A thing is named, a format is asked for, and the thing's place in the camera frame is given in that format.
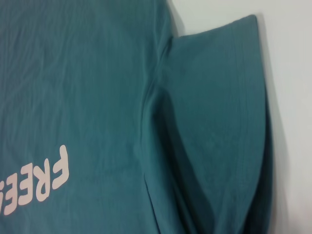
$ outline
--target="green shirt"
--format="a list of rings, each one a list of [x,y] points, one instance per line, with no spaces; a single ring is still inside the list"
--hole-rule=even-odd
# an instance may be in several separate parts
[[[266,233],[258,37],[174,38],[162,0],[4,1],[0,233]]]

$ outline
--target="white wall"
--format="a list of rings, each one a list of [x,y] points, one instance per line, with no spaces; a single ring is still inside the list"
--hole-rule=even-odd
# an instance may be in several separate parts
[[[271,233],[312,234],[312,0],[168,0],[178,35],[258,16],[273,122]]]

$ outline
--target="shirt sleeve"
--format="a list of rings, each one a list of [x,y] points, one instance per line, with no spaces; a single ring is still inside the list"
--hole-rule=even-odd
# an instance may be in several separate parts
[[[265,233],[272,154],[256,16],[171,38],[158,90],[181,217],[199,233]]]

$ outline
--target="t-shirt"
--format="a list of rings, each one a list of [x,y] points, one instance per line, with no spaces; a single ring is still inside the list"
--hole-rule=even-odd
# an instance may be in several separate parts
[[[163,0],[1,1],[0,233],[266,233],[266,109],[255,16],[175,38]]]

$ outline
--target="white background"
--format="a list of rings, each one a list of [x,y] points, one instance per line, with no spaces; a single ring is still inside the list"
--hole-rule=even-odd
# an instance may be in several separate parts
[[[270,233],[312,234],[312,0],[168,0],[177,34],[258,18],[273,124]]]

